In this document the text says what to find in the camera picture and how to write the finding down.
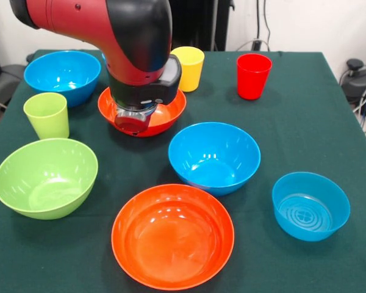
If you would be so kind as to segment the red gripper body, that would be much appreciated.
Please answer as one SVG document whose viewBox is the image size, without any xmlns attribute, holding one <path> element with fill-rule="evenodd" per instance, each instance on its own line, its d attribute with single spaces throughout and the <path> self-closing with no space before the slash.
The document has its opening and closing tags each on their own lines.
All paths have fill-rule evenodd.
<svg viewBox="0 0 366 293">
<path fill-rule="evenodd" d="M 139 112 L 123 112 L 116 114 L 114 124 L 120 131 L 137 135 L 148 129 L 150 118 L 150 115 Z"/>
</svg>

